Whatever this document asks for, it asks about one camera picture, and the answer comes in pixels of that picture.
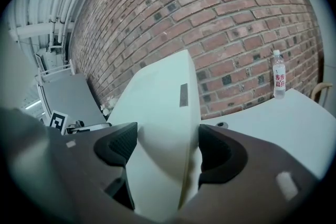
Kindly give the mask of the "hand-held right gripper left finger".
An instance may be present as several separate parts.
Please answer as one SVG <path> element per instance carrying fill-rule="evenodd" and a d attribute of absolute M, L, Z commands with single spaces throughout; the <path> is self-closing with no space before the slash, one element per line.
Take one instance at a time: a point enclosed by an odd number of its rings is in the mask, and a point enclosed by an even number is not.
<path fill-rule="evenodd" d="M 137 123 L 70 135 L 52 129 L 48 136 L 75 223 L 147 222 L 134 211 L 125 169 L 137 145 Z"/>

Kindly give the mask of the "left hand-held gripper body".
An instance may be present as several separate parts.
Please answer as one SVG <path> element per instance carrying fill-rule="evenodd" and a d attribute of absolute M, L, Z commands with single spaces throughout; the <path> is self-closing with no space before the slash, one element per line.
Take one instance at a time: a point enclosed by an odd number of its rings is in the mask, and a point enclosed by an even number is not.
<path fill-rule="evenodd" d="M 61 135 L 70 135 L 81 132 L 90 132 L 110 127 L 110 123 L 99 123 L 85 126 L 81 120 L 72 121 L 72 119 L 64 113 L 53 110 L 49 118 L 49 127 L 58 129 Z"/>

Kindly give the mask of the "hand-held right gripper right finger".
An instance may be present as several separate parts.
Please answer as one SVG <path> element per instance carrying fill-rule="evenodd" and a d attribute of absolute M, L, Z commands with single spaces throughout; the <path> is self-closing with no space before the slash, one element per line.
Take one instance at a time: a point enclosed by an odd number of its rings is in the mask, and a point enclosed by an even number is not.
<path fill-rule="evenodd" d="M 280 146 L 222 127 L 198 128 L 201 173 L 177 223 L 280 223 L 318 179 Z"/>

